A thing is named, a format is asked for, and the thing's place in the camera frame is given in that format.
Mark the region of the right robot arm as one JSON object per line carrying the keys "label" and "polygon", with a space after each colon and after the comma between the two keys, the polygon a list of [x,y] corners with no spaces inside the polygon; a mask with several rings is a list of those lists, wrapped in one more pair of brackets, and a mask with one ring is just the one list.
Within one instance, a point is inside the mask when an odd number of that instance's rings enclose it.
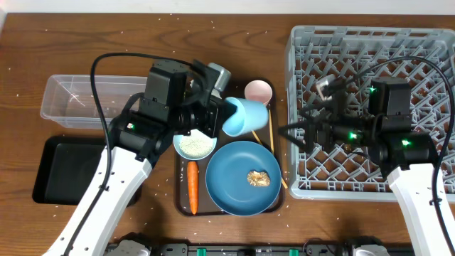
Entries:
{"label": "right robot arm", "polygon": [[365,147],[400,205],[416,255],[453,255],[454,217],[439,177],[439,151],[429,134],[412,131],[411,88],[400,78],[371,81],[367,117],[345,113],[341,82],[318,90],[323,102],[299,110],[303,121],[278,129],[279,135],[311,153],[315,144]]}

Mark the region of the light blue plastic cup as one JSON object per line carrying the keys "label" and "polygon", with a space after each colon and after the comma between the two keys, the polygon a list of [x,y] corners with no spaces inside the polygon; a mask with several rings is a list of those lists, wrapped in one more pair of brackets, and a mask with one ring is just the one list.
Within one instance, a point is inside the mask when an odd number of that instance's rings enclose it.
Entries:
{"label": "light blue plastic cup", "polygon": [[269,121],[268,110],[261,102],[236,97],[227,97],[225,102],[236,106],[235,113],[223,124],[224,133],[230,137],[261,129]]}

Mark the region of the pink plastic cup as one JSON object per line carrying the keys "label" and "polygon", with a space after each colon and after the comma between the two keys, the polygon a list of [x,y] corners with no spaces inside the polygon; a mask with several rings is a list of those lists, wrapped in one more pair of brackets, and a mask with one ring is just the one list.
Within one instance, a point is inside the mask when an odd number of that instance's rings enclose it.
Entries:
{"label": "pink plastic cup", "polygon": [[263,80],[253,80],[245,86],[245,99],[261,102],[268,105],[273,96],[273,90],[269,83]]}

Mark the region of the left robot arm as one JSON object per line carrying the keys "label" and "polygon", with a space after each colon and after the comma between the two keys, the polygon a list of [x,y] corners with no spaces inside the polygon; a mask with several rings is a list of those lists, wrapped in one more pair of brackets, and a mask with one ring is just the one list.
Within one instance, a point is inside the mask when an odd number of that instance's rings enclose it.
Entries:
{"label": "left robot arm", "polygon": [[224,67],[155,56],[145,90],[131,95],[107,122],[95,79],[102,59],[97,57],[91,67],[90,86],[106,146],[90,185],[47,255],[102,255],[128,203],[173,137],[194,129],[216,137],[235,111],[220,97],[230,79]]}

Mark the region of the light blue rice bowl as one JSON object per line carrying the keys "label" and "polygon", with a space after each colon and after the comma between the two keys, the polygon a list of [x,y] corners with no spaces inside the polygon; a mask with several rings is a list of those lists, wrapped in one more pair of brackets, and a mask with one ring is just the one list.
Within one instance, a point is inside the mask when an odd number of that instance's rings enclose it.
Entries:
{"label": "light blue rice bowl", "polygon": [[217,144],[216,138],[210,138],[197,129],[191,130],[191,134],[175,135],[173,145],[176,152],[191,161],[197,161],[209,156]]}

